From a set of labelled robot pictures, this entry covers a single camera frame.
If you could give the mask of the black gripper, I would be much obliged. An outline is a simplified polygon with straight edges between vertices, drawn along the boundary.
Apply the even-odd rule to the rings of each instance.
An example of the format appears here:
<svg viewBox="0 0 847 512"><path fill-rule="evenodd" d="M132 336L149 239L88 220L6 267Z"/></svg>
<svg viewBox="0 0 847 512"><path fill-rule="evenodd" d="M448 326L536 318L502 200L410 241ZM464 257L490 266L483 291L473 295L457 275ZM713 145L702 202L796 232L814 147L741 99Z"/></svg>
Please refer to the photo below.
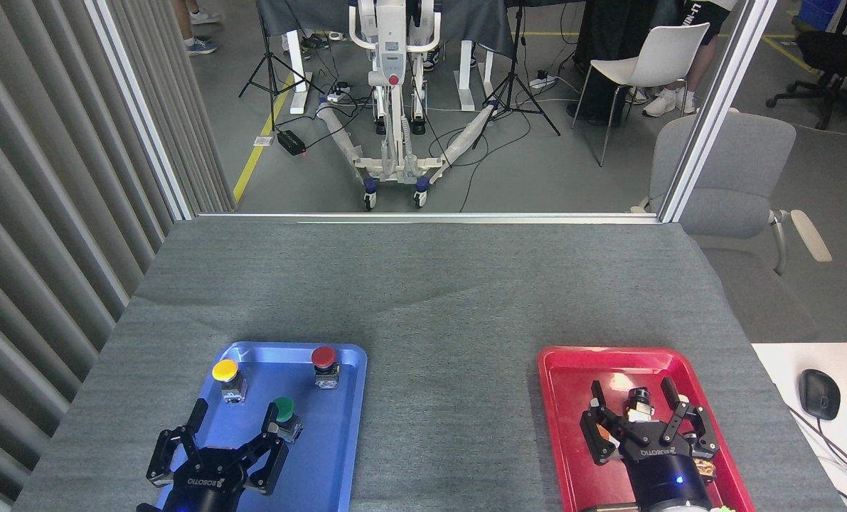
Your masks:
<svg viewBox="0 0 847 512"><path fill-rule="evenodd" d="M625 464L635 501L641 511L709 511L712 501L693 457L713 459L718 453L715 434L707 434L710 414L680 395L671 377L661 391L671 409L665 422L631 422L627 400L611 409L599 380L592 381L592 398L580 418L580 429L593 463L617 460ZM683 421L693 425L692 437L678 433Z"/></svg>
<svg viewBox="0 0 847 512"><path fill-rule="evenodd" d="M157 487L172 484L162 511L235 511L245 487L263 495L274 492L289 454L287 442L277 435L277 416L266 415L260 434L242 445L239 453L234 449L198 449L195 434L207 411L208 402L197 399L186 424L164 429L157 437L146 478ZM187 457L172 472L170 463L180 444ZM248 474L264 454L268 454L266 464Z"/></svg>

